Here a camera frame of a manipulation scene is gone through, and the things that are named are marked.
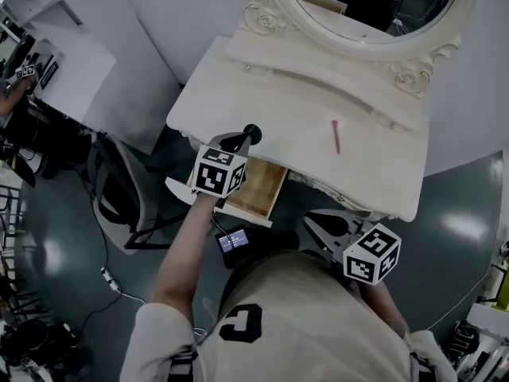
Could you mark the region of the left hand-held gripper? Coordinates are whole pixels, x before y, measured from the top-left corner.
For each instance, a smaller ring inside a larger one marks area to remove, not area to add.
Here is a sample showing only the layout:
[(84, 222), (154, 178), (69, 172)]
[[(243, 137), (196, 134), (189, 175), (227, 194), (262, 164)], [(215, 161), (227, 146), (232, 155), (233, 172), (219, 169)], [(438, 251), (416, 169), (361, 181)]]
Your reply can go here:
[(191, 189), (225, 200), (243, 183), (252, 137), (244, 132), (220, 134), (198, 151)]

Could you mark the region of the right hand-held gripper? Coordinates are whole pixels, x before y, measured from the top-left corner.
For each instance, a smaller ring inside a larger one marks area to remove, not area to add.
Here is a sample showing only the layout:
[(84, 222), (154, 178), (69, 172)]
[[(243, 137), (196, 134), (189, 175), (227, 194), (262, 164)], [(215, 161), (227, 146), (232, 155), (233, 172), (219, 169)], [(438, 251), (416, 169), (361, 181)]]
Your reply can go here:
[[(333, 253), (346, 239), (359, 233), (363, 220), (344, 210), (315, 209), (304, 215), (304, 226), (318, 246)], [(344, 276), (372, 286), (398, 264), (402, 239), (376, 224), (343, 252)]]

